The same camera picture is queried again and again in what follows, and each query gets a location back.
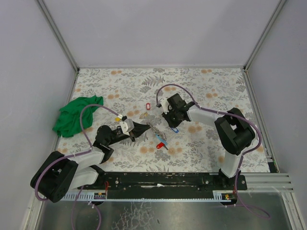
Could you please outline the blue key tag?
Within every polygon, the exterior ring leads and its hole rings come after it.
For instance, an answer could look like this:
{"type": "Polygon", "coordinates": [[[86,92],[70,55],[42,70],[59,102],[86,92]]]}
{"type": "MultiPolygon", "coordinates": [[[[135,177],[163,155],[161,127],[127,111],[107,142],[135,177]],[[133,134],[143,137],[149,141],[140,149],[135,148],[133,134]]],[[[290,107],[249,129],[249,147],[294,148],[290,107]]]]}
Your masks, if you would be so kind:
{"type": "Polygon", "coordinates": [[[179,130],[177,128],[171,128],[175,133],[178,133],[179,130]]]}

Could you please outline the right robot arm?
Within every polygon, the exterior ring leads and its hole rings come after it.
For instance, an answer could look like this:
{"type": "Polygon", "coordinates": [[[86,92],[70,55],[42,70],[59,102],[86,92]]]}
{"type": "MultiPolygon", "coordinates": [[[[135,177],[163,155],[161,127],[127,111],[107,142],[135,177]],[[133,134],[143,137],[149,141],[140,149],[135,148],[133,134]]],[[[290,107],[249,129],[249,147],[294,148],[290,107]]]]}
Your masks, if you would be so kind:
{"type": "Polygon", "coordinates": [[[239,109],[233,108],[224,115],[200,107],[195,102],[187,103],[178,93],[168,99],[160,99],[159,104],[163,109],[162,117],[171,129],[176,130],[183,121],[214,127],[225,149],[221,172],[228,178],[236,175],[242,151],[249,147],[255,138],[255,132],[239,109]]]}

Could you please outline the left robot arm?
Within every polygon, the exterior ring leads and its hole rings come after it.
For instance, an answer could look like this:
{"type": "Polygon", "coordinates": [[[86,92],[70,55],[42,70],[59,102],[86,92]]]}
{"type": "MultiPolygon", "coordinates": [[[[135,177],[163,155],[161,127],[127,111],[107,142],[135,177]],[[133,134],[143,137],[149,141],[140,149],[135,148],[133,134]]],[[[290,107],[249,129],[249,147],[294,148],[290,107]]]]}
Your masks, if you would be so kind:
{"type": "Polygon", "coordinates": [[[56,203],[69,190],[94,184],[99,175],[99,170],[95,166],[110,159],[114,152],[110,146],[125,139],[135,142],[136,138],[150,128],[148,124],[126,119],[114,130],[107,125],[100,126],[94,143],[84,152],[72,155],[64,155],[59,151],[52,152],[30,182],[36,198],[56,203]]]}

